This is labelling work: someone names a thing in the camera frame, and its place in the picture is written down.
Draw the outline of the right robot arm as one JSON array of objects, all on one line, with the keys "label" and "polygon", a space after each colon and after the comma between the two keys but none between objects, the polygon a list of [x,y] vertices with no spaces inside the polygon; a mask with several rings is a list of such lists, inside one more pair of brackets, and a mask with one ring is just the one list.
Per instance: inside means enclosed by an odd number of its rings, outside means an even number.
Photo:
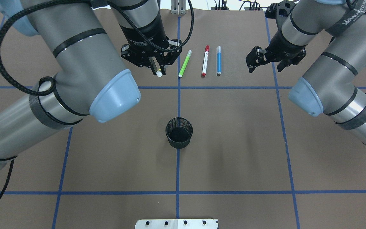
[{"label": "right robot arm", "polygon": [[324,113],[366,145],[366,93],[352,83],[366,66],[366,0],[284,0],[265,16],[276,19],[278,31],[267,48],[247,55],[249,72],[274,61],[279,72],[299,64],[305,47],[326,31],[331,42],[288,98],[311,116]]}]

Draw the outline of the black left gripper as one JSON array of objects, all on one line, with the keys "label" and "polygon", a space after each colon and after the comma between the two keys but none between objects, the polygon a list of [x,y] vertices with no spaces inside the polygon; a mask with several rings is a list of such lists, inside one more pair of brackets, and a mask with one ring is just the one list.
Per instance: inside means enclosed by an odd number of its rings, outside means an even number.
[{"label": "black left gripper", "polygon": [[157,62],[163,76],[166,75],[166,68],[181,54],[182,48],[177,49],[181,40],[170,40],[167,37],[161,19],[154,19],[139,28],[140,32],[122,25],[120,28],[127,40],[127,44],[122,45],[121,57],[138,67],[151,68],[154,76],[157,76]]}]

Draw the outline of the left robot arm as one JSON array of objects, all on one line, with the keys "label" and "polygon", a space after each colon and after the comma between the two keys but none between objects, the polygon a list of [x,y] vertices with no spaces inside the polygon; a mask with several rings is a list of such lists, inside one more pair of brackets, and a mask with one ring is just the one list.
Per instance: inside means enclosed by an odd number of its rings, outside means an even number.
[{"label": "left robot arm", "polygon": [[[158,0],[0,0],[0,73],[26,93],[0,113],[0,170],[19,153],[92,115],[105,123],[135,106],[138,86],[122,59],[156,74],[185,42],[164,31]],[[41,35],[61,71],[28,89],[3,66],[8,30]]]}]

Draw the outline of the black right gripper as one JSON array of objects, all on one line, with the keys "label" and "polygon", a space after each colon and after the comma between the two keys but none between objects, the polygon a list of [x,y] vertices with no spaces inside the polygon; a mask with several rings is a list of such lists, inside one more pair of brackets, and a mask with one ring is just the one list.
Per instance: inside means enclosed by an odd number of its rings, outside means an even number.
[{"label": "black right gripper", "polygon": [[289,0],[283,0],[279,3],[271,4],[265,11],[265,17],[267,19],[275,19],[278,31],[269,42],[269,46],[262,49],[259,46],[255,46],[250,53],[246,56],[246,65],[248,66],[249,73],[261,65],[265,65],[271,62],[278,61],[277,71],[282,72],[286,67],[290,65],[297,65],[306,56],[306,50],[304,46],[294,45],[287,41],[281,31],[281,27],[290,18],[290,14],[296,3]]}]

